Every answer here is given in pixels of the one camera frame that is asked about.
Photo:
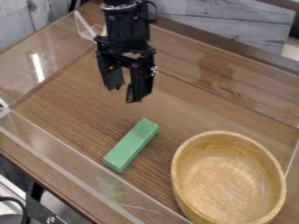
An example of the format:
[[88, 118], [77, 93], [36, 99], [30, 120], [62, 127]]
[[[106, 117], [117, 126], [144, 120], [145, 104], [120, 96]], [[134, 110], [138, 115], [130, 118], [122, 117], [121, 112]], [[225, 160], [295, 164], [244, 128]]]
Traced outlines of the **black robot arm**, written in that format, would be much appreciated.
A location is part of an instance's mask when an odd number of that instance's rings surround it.
[[97, 35], [96, 57], [101, 80], [108, 91], [125, 84], [122, 68], [129, 70], [130, 82], [125, 102], [140, 102], [153, 89], [156, 50], [149, 46], [149, 0], [104, 0], [100, 9], [105, 16], [106, 34]]

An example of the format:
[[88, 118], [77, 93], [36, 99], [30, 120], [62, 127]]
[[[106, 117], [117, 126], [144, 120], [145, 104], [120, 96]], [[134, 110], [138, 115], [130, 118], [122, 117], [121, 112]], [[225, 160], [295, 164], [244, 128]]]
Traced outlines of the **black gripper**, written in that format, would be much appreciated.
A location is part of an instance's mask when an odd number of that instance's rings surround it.
[[125, 102], [140, 102], [153, 89], [156, 50], [149, 46], [149, 16], [146, 5], [101, 5], [106, 33], [94, 37], [97, 67], [108, 91], [125, 84], [121, 67], [128, 67], [130, 82]]

